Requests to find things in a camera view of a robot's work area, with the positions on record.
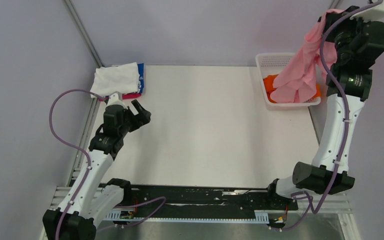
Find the pink t-shirt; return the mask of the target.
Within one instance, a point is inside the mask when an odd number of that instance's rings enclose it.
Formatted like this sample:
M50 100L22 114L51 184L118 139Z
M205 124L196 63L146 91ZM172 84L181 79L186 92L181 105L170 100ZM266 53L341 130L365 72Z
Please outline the pink t-shirt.
M327 10L304 36L304 42L300 49L273 80L274 90L269 94L273 102L277 104L300 104L317 95L316 66L321 69L322 77L324 79L327 77L320 57L326 16L330 13L341 14L342 12L341 9Z

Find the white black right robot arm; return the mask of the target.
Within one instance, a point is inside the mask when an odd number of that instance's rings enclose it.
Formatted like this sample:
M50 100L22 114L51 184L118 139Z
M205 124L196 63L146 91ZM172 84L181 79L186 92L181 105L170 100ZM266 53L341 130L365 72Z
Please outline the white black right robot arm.
M384 52L384 22L360 16L364 8L330 9L306 34L304 43L279 74L269 75L269 99L302 104L318 93L317 71L327 91L326 121L311 163L297 162L288 178L275 179L265 195L278 209L293 196L322 196L351 189L349 150L353 132L373 85L372 66Z

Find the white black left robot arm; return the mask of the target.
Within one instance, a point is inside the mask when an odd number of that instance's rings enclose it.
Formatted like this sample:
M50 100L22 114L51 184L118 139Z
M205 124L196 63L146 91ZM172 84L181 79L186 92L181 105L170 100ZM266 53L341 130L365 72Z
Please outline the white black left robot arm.
M98 197L94 197L102 178L115 161L128 133L151 121L151 112L138 100L131 101L137 113L122 103L108 103L103 123L85 152L86 164L70 191L56 209L48 209L42 221L49 240L93 240L97 228L113 207L129 206L133 193L130 182L113 178Z

